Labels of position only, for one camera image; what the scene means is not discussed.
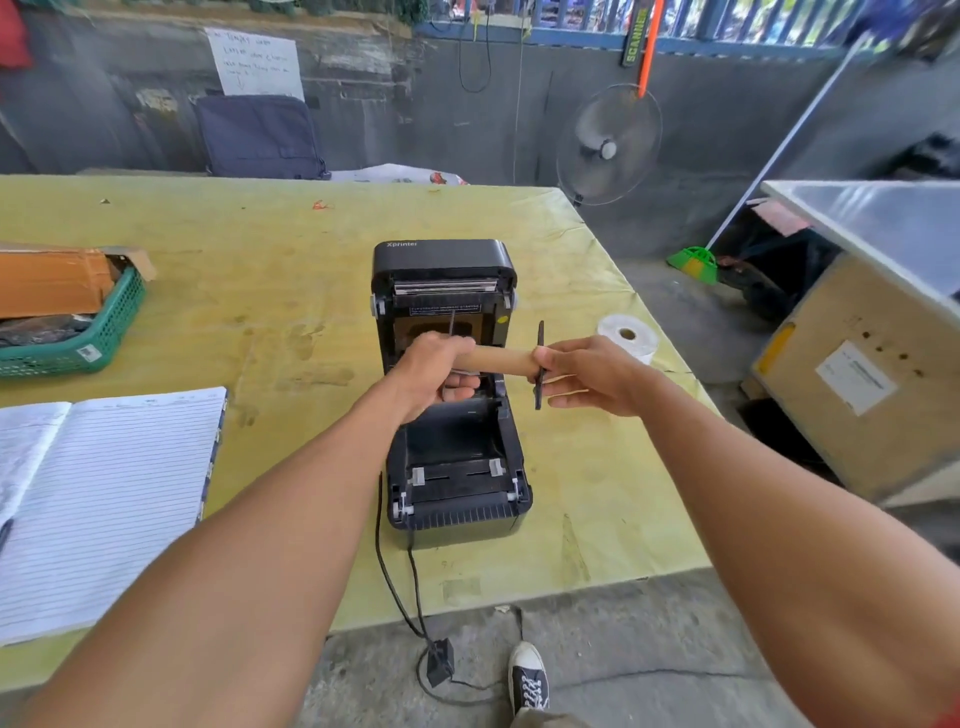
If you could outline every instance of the person's left hand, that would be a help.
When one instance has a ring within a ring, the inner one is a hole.
[[[473,397],[480,377],[452,374],[450,370],[458,355],[472,352],[475,346],[473,339],[437,331],[427,331],[414,339],[386,376],[398,388],[405,424],[431,404]]]

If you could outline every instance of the yellow tablecloth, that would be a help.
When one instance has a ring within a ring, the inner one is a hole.
[[[532,347],[540,319],[548,341],[591,334],[614,312],[660,331],[555,189],[2,177],[0,240],[141,246],[160,275],[109,367],[92,376],[0,379],[0,406],[224,385],[229,407],[207,502],[213,512],[381,376],[370,313],[373,246],[477,237],[503,240],[517,269],[510,346]],[[654,366],[709,403],[660,336]],[[508,390],[533,509],[508,539],[419,552],[426,612],[708,562],[639,421],[590,410],[536,412],[527,382],[509,381]],[[398,618],[373,553],[372,523],[373,512],[335,629]],[[405,555],[390,539],[385,548],[400,595],[412,605]],[[45,680],[80,636],[0,649],[0,690]]]

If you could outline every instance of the handwritten note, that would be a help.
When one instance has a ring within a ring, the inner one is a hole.
[[[220,85],[227,96],[278,94],[303,100],[297,42],[206,28]]]

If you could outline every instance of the fence railing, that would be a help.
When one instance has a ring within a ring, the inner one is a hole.
[[[588,48],[621,48],[635,0],[449,0],[418,32]],[[866,0],[666,0],[658,50],[712,56],[809,58],[837,46]]]

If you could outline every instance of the brown cardboard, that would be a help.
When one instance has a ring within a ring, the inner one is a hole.
[[[59,248],[52,245],[35,245],[33,243],[11,243],[0,240],[0,255],[5,253],[47,253],[50,251],[76,251],[76,250],[99,250],[111,257],[119,257],[127,260],[140,277],[146,281],[156,278],[156,268],[150,257],[143,248],[134,248],[129,245],[106,245],[102,248]],[[0,265],[3,264],[3,258],[0,258]]]
[[[111,290],[110,266],[101,251],[0,255],[0,319],[96,313]]]

